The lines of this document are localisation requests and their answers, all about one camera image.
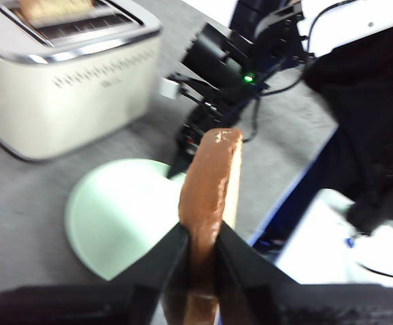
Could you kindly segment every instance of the black cable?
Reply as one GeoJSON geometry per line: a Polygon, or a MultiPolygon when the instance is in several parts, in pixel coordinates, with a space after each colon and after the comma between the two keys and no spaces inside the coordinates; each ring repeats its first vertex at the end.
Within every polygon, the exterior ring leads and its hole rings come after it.
{"type": "Polygon", "coordinates": [[[184,97],[189,98],[190,100],[193,100],[195,103],[197,103],[199,105],[204,105],[204,103],[202,103],[196,97],[193,97],[192,95],[190,95],[189,92],[186,89],[184,89],[184,88],[180,89],[180,94],[183,95],[184,97]]]}
{"type": "Polygon", "coordinates": [[[371,269],[371,268],[369,268],[369,267],[367,267],[367,266],[364,266],[363,264],[360,264],[359,262],[356,262],[356,264],[357,264],[358,266],[362,267],[363,269],[369,271],[369,272],[378,274],[379,276],[387,276],[387,277],[389,277],[389,278],[393,278],[393,275],[392,275],[392,274],[387,274],[387,273],[384,273],[384,272],[381,272],[381,271],[377,271],[376,269],[371,269]]]}
{"type": "Polygon", "coordinates": [[[256,137],[256,135],[258,134],[258,113],[259,113],[260,102],[261,102],[261,98],[257,97],[255,105],[253,107],[252,133],[250,134],[250,136],[247,139],[243,140],[243,142],[252,141],[256,137]]]}
{"type": "Polygon", "coordinates": [[[310,26],[309,36],[307,38],[308,41],[307,41],[307,46],[306,46],[306,56],[304,58],[304,68],[303,68],[303,71],[300,73],[300,76],[298,77],[298,79],[295,80],[291,85],[289,85],[287,87],[284,87],[284,88],[281,88],[281,89],[276,89],[276,90],[273,90],[273,91],[269,91],[267,93],[261,93],[259,95],[260,97],[266,97],[266,96],[276,95],[278,93],[283,93],[285,91],[290,90],[291,88],[294,88],[296,85],[298,85],[298,83],[300,83],[300,81],[303,79],[304,73],[308,69],[308,63],[309,63],[309,57],[310,57],[310,54],[309,54],[309,51],[310,51],[310,37],[312,36],[313,28],[315,27],[315,24],[317,23],[318,19],[323,14],[325,14],[326,12],[329,12],[330,10],[333,10],[334,8],[340,7],[341,5],[346,5],[348,3],[352,3],[354,1],[357,1],[357,0],[344,0],[344,1],[341,1],[341,2],[334,3],[333,5],[330,5],[329,7],[325,8],[323,11],[321,11],[317,15],[317,17],[315,17],[315,19],[313,20],[313,22],[312,22],[312,24],[310,26]]]}
{"type": "Polygon", "coordinates": [[[210,127],[214,128],[214,123],[212,121],[212,117],[210,114],[210,109],[209,107],[206,105],[206,103],[201,102],[199,99],[197,99],[196,97],[193,97],[192,95],[189,94],[188,90],[186,88],[181,88],[180,89],[180,94],[183,95],[184,97],[189,98],[190,100],[193,100],[195,103],[197,103],[200,107],[202,107],[202,109],[204,110],[204,112],[207,115],[208,121],[210,123],[210,127]]]}

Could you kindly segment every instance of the toaster vent holes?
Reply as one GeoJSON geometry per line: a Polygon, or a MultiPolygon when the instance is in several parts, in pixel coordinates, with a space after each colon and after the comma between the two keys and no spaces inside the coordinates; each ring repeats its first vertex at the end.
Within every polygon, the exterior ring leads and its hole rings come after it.
{"type": "Polygon", "coordinates": [[[71,86],[74,84],[81,84],[86,81],[93,81],[102,79],[105,76],[112,76],[120,71],[127,68],[132,68],[139,64],[143,64],[154,57],[155,52],[150,49],[138,55],[133,55],[127,58],[121,58],[119,60],[102,64],[101,66],[94,66],[91,69],[85,69],[82,71],[75,71],[72,74],[65,74],[64,76],[55,76],[52,79],[53,84],[56,87],[62,88],[65,86],[71,86]]]}

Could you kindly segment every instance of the wire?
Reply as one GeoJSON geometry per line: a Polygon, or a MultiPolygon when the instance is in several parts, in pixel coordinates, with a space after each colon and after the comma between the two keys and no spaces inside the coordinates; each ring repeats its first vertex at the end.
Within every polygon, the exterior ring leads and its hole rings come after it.
{"type": "Polygon", "coordinates": [[[189,92],[186,89],[184,89],[184,88],[180,89],[180,93],[184,97],[187,97],[190,100],[193,100],[195,103],[197,103],[199,105],[204,105],[199,99],[197,99],[196,97],[193,97],[192,95],[190,95],[189,92]]]}
{"type": "Polygon", "coordinates": [[[255,105],[253,107],[252,133],[250,134],[250,136],[247,139],[243,140],[243,142],[252,141],[256,137],[256,135],[258,134],[258,113],[259,113],[260,102],[261,102],[261,98],[257,97],[255,105]]]}
{"type": "Polygon", "coordinates": [[[381,271],[377,271],[376,269],[371,269],[371,268],[369,268],[369,267],[367,267],[367,266],[364,266],[363,264],[360,264],[359,262],[356,262],[356,264],[357,264],[358,266],[362,267],[363,269],[369,271],[369,272],[378,274],[379,276],[388,276],[389,278],[393,278],[393,275],[392,275],[392,274],[387,274],[387,273],[384,273],[384,272],[381,272],[381,271]]]}
{"type": "Polygon", "coordinates": [[[261,94],[259,95],[260,97],[266,97],[266,96],[276,95],[276,94],[278,94],[278,93],[283,93],[283,92],[285,92],[285,91],[290,90],[291,88],[294,88],[296,85],[298,85],[298,83],[300,83],[300,81],[303,79],[304,73],[305,73],[305,72],[307,71],[307,69],[308,69],[308,63],[309,63],[309,57],[310,57],[310,54],[309,54],[309,51],[310,51],[310,37],[312,36],[313,28],[315,27],[315,24],[317,23],[318,19],[319,19],[323,14],[325,14],[326,12],[329,12],[330,10],[333,10],[333,9],[335,9],[335,8],[337,8],[337,7],[342,6],[342,5],[346,5],[346,4],[348,4],[348,3],[352,3],[352,2],[354,2],[354,1],[357,1],[357,0],[344,0],[344,1],[341,1],[341,2],[334,3],[333,5],[330,5],[329,7],[326,7],[323,11],[321,11],[321,12],[317,15],[317,17],[315,17],[315,19],[313,20],[313,22],[312,22],[312,24],[311,24],[311,26],[310,26],[309,36],[308,36],[308,38],[307,38],[308,41],[307,41],[307,46],[306,46],[306,56],[305,56],[305,58],[304,58],[304,68],[303,68],[303,71],[300,73],[300,76],[298,77],[298,79],[295,80],[291,85],[289,85],[289,86],[287,86],[287,87],[284,87],[284,88],[281,88],[281,89],[276,89],[276,90],[273,90],[273,91],[269,91],[269,92],[267,92],[267,93],[261,93],[261,94]]]}

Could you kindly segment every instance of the toaster slot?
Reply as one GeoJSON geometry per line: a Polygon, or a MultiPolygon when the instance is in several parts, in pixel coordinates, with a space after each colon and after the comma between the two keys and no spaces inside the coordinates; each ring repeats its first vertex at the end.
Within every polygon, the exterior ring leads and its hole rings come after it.
{"type": "Polygon", "coordinates": [[[53,26],[37,28],[47,39],[59,39],[80,33],[91,32],[100,28],[109,28],[120,24],[131,24],[132,20],[123,15],[109,15],[104,17],[91,18],[78,22],[68,22],[53,26]]]}
{"type": "Polygon", "coordinates": [[[0,12],[37,41],[57,46],[103,37],[139,28],[143,24],[124,9],[106,0],[94,0],[93,8],[83,14],[28,21],[18,0],[0,0],[0,12]]]}

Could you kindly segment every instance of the brown crust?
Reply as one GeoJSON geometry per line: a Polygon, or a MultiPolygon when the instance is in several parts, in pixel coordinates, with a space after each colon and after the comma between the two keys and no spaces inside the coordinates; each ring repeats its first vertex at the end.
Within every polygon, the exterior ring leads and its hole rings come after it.
{"type": "Polygon", "coordinates": [[[238,129],[212,129],[202,138],[187,172],[179,203],[180,222],[190,233],[190,292],[184,324],[213,324],[214,244],[220,232],[238,129]]]}

